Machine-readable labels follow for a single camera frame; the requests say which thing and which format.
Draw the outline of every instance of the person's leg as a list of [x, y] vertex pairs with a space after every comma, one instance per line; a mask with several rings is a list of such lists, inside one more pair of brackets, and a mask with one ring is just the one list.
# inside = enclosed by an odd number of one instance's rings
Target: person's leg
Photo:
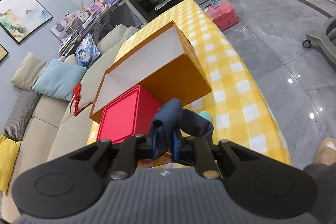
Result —
[[314, 178], [318, 188], [311, 214], [327, 224], [336, 217], [336, 141], [325, 139], [317, 149], [314, 163], [303, 171]]

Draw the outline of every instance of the light blue pillow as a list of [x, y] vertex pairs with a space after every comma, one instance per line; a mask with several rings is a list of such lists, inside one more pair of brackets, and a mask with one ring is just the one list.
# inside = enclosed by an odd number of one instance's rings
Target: light blue pillow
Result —
[[72, 91], [86, 71], [87, 68], [53, 59], [36, 81], [32, 91], [71, 101]]

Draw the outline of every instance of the beige pillow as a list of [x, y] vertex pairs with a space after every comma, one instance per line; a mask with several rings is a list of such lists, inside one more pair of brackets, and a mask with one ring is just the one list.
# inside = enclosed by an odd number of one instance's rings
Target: beige pillow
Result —
[[16, 70], [11, 82], [20, 89], [31, 91], [47, 65], [47, 61], [29, 52]]
[[127, 27], [120, 24], [115, 26], [112, 31], [105, 35], [97, 44], [97, 49], [99, 50], [100, 54], [103, 55], [115, 44], [117, 44], [123, 38], [126, 30]]
[[125, 42], [128, 40], [132, 35], [134, 35], [139, 29], [137, 27], [130, 26], [127, 28], [123, 38], [120, 40], [122, 42]]
[[70, 55], [64, 60], [64, 62], [73, 64], [73, 65], [78, 65], [78, 64], [77, 64], [76, 57], [75, 57], [74, 54], [70, 54]]

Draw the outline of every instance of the red box lid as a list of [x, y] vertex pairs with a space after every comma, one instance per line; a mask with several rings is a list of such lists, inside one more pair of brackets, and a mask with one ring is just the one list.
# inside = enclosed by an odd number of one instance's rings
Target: red box lid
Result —
[[134, 134], [140, 88], [131, 88], [104, 108], [97, 140], [110, 139], [115, 143]]

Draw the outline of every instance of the orange box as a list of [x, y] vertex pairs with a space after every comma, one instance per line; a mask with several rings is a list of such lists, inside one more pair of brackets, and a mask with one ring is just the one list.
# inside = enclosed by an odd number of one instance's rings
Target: orange box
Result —
[[100, 123], [104, 107], [136, 85], [162, 104], [177, 98], [183, 106], [211, 91], [193, 47], [173, 21], [106, 70], [90, 118]]

